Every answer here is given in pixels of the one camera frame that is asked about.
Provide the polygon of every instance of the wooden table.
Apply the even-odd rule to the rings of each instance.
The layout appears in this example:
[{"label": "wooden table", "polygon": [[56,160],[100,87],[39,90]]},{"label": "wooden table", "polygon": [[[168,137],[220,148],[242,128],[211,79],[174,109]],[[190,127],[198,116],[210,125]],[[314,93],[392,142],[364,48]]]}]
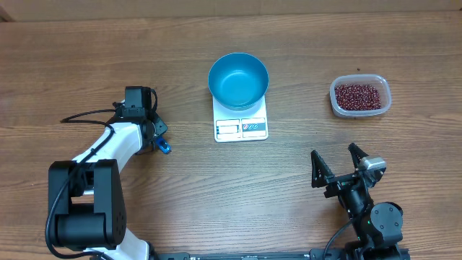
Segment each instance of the wooden table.
[{"label": "wooden table", "polygon": [[[210,66],[245,51],[267,66],[269,138],[217,144]],[[393,105],[333,115],[341,75],[383,75]],[[173,152],[121,174],[128,227],[159,252],[305,251],[347,221],[310,187],[310,151],[351,173],[356,142],[388,163],[375,202],[404,208],[413,259],[462,258],[462,13],[315,14],[0,24],[0,258],[52,259],[44,241],[48,167],[98,138],[75,113],[154,87]],[[93,118],[105,120],[110,115]],[[354,240],[352,230],[336,246]]]}]

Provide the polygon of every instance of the white bowl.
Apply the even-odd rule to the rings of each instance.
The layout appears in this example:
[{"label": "white bowl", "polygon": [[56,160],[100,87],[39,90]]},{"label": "white bowl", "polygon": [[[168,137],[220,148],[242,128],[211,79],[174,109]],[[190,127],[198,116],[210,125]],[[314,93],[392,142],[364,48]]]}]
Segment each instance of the white bowl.
[{"label": "white bowl", "polygon": [[[339,107],[335,97],[335,87],[345,84],[371,85],[375,87],[380,96],[380,104],[382,105],[382,108],[374,110],[344,110],[343,108]],[[388,109],[390,109],[391,106],[391,93],[388,82],[383,77],[376,74],[354,74],[338,77],[331,84],[330,94],[332,110],[336,116],[342,118],[376,116],[385,113]]]}]

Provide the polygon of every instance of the wall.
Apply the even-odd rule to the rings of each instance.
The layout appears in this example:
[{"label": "wall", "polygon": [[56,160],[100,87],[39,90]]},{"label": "wall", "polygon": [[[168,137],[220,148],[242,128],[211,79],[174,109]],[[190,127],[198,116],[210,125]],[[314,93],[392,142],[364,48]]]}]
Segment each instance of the wall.
[{"label": "wall", "polygon": [[7,20],[459,10],[462,0],[0,0]]}]

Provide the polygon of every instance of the teal bowl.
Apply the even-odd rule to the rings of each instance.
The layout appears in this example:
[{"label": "teal bowl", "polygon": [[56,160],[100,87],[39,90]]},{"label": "teal bowl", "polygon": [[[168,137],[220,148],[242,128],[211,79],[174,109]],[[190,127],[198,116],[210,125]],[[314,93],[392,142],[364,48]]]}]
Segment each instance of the teal bowl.
[{"label": "teal bowl", "polygon": [[248,53],[227,54],[218,59],[209,72],[210,93],[224,107],[235,111],[254,106],[268,86],[265,65]]}]

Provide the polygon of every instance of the dark red beads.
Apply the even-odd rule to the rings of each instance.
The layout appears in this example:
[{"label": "dark red beads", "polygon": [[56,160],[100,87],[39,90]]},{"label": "dark red beads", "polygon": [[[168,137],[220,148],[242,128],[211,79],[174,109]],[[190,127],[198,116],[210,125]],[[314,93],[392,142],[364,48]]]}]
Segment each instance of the dark red beads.
[{"label": "dark red beads", "polygon": [[339,107],[347,111],[381,109],[377,89],[369,84],[341,84],[335,87],[335,98]]}]

